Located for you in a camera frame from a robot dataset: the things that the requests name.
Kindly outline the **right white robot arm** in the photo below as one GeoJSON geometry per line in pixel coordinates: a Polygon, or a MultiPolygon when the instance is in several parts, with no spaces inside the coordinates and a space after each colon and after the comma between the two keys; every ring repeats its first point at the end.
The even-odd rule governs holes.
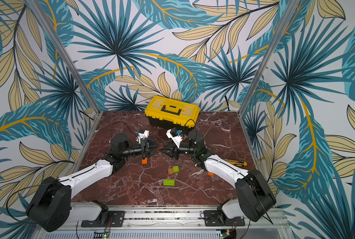
{"type": "Polygon", "coordinates": [[[238,217],[257,222],[275,206],[276,197],[259,170],[242,169],[222,159],[206,147],[198,130],[188,133],[188,143],[183,142],[179,129],[169,129],[166,135],[169,144],[160,148],[160,151],[175,159],[181,154],[190,156],[195,166],[219,176],[235,188],[237,199],[228,200],[217,208],[220,222],[238,217]]]}

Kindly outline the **green 2x4 brick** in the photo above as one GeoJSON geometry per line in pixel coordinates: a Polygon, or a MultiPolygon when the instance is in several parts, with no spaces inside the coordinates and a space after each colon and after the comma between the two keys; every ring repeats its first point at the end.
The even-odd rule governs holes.
{"type": "Polygon", "coordinates": [[[175,186],[175,180],[165,179],[163,180],[164,186],[175,186]]]}

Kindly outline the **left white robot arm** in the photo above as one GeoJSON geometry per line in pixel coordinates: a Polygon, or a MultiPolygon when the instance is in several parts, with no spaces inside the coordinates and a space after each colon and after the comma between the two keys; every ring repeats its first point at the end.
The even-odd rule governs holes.
{"type": "Polygon", "coordinates": [[[109,222],[108,207],[99,202],[73,203],[72,199],[94,183],[117,173],[128,157],[149,157],[163,147],[161,143],[140,138],[133,144],[126,134],[111,139],[111,148],[91,166],[59,179],[46,178],[26,209],[26,216],[47,232],[65,223],[87,221],[104,226],[109,222]]]}

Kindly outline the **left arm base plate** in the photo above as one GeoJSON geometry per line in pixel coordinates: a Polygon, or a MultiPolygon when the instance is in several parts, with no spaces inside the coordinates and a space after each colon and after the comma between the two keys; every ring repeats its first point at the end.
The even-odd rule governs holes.
{"type": "Polygon", "coordinates": [[[124,211],[107,211],[103,216],[99,216],[94,221],[82,221],[83,228],[121,228],[123,226],[125,212],[124,211]]]}

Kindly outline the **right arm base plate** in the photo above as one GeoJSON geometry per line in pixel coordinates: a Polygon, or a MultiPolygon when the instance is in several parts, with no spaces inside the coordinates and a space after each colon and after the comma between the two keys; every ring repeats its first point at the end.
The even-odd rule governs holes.
{"type": "Polygon", "coordinates": [[[205,210],[202,218],[206,227],[239,227],[245,226],[245,220],[241,217],[233,219],[227,218],[223,213],[217,210],[205,210]]]}

